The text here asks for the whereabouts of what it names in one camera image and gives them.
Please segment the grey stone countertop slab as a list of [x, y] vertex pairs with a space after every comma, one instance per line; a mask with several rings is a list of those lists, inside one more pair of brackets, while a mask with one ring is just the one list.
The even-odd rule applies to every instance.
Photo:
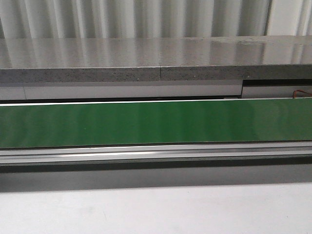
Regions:
[[0, 41], [3, 84], [311, 77], [310, 36]]

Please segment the green conveyor belt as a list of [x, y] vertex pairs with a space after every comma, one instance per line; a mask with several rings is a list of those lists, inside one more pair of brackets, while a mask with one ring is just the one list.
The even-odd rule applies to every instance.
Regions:
[[311, 138], [310, 98], [37, 103], [0, 108], [2, 148]]

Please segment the white corrugated curtain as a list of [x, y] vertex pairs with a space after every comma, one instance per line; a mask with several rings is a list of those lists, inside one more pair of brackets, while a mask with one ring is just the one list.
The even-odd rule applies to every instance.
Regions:
[[3, 39], [311, 33], [309, 0], [3, 0], [0, 3]]

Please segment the aluminium conveyor frame rail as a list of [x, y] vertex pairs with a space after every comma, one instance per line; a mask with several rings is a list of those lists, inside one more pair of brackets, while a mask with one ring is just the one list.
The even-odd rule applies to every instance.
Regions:
[[84, 162], [169, 162], [191, 160], [308, 157], [311, 141], [240, 142], [75, 148], [3, 149], [0, 164], [29, 165]]

